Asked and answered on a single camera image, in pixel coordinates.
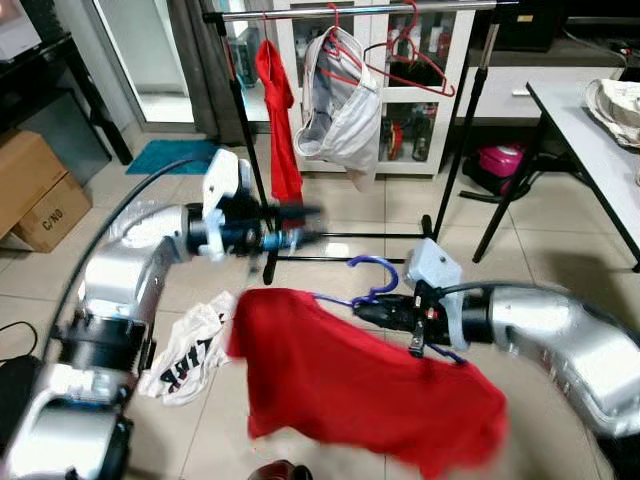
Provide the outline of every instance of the table leg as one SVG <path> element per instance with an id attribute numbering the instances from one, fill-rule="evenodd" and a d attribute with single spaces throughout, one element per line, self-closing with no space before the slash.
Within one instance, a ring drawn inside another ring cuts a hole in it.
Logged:
<path id="1" fill-rule="evenodd" d="M 518 187 L 520 187 L 520 185 L 522 184 L 522 181 L 524 180 L 525 176 L 529 172 L 529 169 L 532 166 L 533 159 L 535 158 L 536 154 L 538 153 L 538 150 L 540 149 L 540 143 L 542 141 L 542 137 L 544 136 L 544 132 L 546 130 L 545 124 L 546 124 L 546 120 L 543 115 L 540 118 L 540 122 L 538 122 L 538 126 L 536 127 L 536 133 L 533 138 L 533 141 L 531 142 L 531 145 L 529 145 L 527 147 L 527 150 L 524 152 L 522 161 L 520 162 L 520 165 L 518 165 L 516 173 L 513 175 L 513 180 L 509 184 L 509 188 L 507 189 L 507 192 L 505 193 L 504 197 L 502 197 L 502 200 L 498 204 L 498 208 L 493 214 L 493 217 L 491 217 L 491 221 L 489 222 L 489 225 L 487 226 L 487 229 L 485 230 L 484 235 L 482 236 L 482 240 L 480 240 L 480 244 L 478 245 L 476 252 L 473 254 L 474 263 L 478 263 L 482 259 L 484 252 L 487 250 L 487 247 L 489 246 L 489 242 L 491 242 L 491 239 L 493 238 L 493 234 L 498 229 L 498 225 L 500 225 L 500 221 L 502 220 L 502 217 L 507 212 L 507 208 L 509 207 L 509 204 L 511 203 L 511 201 L 513 200 L 513 197 L 518 191 Z"/>
<path id="2" fill-rule="evenodd" d="M 80 53 L 75 45 L 74 51 L 69 53 L 66 57 L 66 61 L 69 66 L 69 70 L 71 70 L 73 77 L 78 83 L 80 90 L 82 90 L 82 94 L 87 99 L 87 103 L 91 108 L 90 118 L 92 123 L 102 128 L 105 136 L 109 140 L 109 143 L 111 143 L 111 146 L 113 147 L 113 151 L 120 159 L 120 162 L 123 165 L 130 164 L 133 161 L 133 156 L 129 151 L 129 147 L 124 141 L 124 138 L 122 138 L 122 134 L 116 124 L 113 123 L 111 115 L 100 96 L 100 92 L 98 92 L 98 89 L 93 84 L 91 75 L 82 61 L 82 57 L 80 57 Z"/>

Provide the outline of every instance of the curtain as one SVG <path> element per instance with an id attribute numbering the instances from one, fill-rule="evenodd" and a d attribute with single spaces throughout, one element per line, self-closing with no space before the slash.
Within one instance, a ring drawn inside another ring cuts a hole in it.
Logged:
<path id="1" fill-rule="evenodd" d="M 196 129 L 217 143 L 244 145 L 222 41 L 215 26 L 202 21 L 202 13 L 211 11 L 210 4 L 205 0 L 167 0 L 171 28 Z"/>

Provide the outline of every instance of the blue hanger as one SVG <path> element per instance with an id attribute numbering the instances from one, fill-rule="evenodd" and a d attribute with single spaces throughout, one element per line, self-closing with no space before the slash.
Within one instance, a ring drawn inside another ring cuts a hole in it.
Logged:
<path id="1" fill-rule="evenodd" d="M 332 297 L 330 295 L 315 294 L 314 297 L 319 300 L 327 300 L 328 302 L 337 303 L 338 305 L 344 305 L 345 307 L 354 308 L 358 303 L 376 303 L 376 295 L 380 293 L 391 292 L 398 286 L 398 272 L 388 260 L 382 257 L 374 257 L 371 255 L 359 255 L 349 260 L 347 262 L 347 265 L 350 267 L 355 267 L 360 263 L 378 263 L 382 265 L 391 274 L 391 281 L 383 287 L 373 287 L 371 290 L 369 290 L 369 295 L 365 297 L 355 297 L 350 302 Z"/>

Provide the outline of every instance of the red t-shirt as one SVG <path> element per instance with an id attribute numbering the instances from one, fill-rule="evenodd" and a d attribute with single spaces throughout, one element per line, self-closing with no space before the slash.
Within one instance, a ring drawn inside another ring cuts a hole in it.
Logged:
<path id="1" fill-rule="evenodd" d="M 256 69 L 264 84 L 271 122 L 271 195 L 281 203 L 302 203 L 302 177 L 293 153 L 287 114 L 293 106 L 293 95 L 280 54 L 268 40 L 258 49 Z"/>
<path id="2" fill-rule="evenodd" d="M 253 438 L 293 427 L 391 454 L 431 478 L 483 464 L 507 431 L 505 397 L 475 366 L 413 358 L 309 293 L 247 291 L 229 354 L 247 361 Z"/>

